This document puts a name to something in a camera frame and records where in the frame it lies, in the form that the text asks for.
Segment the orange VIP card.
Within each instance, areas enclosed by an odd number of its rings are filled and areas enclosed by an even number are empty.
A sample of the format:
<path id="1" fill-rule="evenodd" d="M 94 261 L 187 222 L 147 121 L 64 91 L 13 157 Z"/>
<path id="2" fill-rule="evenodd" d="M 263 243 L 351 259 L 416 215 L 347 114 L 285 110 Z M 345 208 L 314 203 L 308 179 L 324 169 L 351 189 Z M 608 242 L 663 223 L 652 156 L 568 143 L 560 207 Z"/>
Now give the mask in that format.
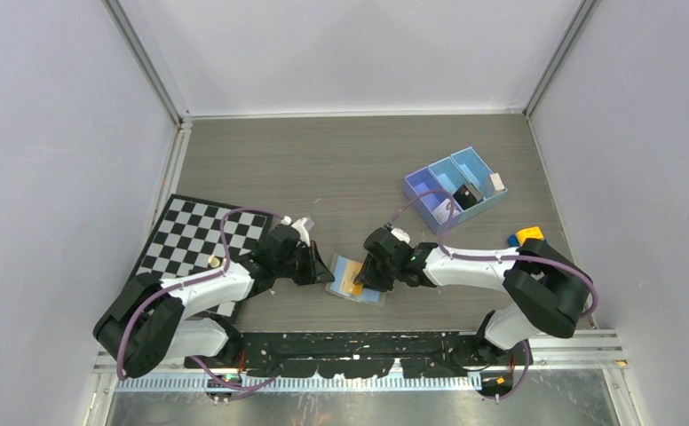
<path id="1" fill-rule="evenodd" d="M 349 260 L 344 268 L 340 289 L 348 296 L 361 296 L 363 286 L 357 281 L 362 263 Z"/>

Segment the grey blue card holder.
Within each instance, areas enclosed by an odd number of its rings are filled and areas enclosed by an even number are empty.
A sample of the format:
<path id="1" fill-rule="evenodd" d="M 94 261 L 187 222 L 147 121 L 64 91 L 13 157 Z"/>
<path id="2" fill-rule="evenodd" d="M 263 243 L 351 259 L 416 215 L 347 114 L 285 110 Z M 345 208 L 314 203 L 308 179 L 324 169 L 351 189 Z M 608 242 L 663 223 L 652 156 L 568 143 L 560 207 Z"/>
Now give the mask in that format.
<path id="1" fill-rule="evenodd" d="M 355 282 L 355 278 L 362 269 L 361 262 L 335 254 L 331 266 L 334 281 L 326 285 L 325 289 L 328 293 L 352 302 L 375 306 L 385 305 L 385 293 L 365 288 L 362 284 Z"/>

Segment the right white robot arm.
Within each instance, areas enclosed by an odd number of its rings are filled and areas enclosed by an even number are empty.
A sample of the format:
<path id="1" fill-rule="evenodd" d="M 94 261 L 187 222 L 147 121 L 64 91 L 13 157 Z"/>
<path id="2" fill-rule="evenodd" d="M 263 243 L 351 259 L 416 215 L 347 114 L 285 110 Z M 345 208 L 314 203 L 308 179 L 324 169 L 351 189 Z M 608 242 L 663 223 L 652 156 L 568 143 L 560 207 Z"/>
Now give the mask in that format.
<path id="1" fill-rule="evenodd" d="M 534 335 L 572 337 L 586 303 L 596 300 L 590 277 L 543 240 L 498 250 L 411 245 L 401 229 L 384 226 L 367 237 L 364 249 L 354 277 L 364 288 L 385 293 L 399 281 L 412 288 L 466 286 L 507 294 L 511 305 L 491 311 L 474 336 L 476 355 L 491 365 Z"/>

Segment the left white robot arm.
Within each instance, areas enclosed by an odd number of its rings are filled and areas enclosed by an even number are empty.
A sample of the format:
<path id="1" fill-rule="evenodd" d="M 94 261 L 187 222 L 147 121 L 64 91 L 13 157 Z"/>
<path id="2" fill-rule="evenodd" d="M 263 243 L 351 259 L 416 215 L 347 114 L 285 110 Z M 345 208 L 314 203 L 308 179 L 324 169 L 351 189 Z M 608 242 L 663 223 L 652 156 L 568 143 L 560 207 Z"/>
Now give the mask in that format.
<path id="1" fill-rule="evenodd" d="M 160 279 L 151 272 L 130 279 L 92 330 L 125 378 L 139 378 L 165 360 L 208 357 L 219 367 L 238 359 L 242 340 L 218 316 L 202 312 L 270 290 L 277 280 L 298 286 L 330 283 L 333 273 L 310 237 L 313 221 L 284 220 L 249 253 L 184 278 Z"/>

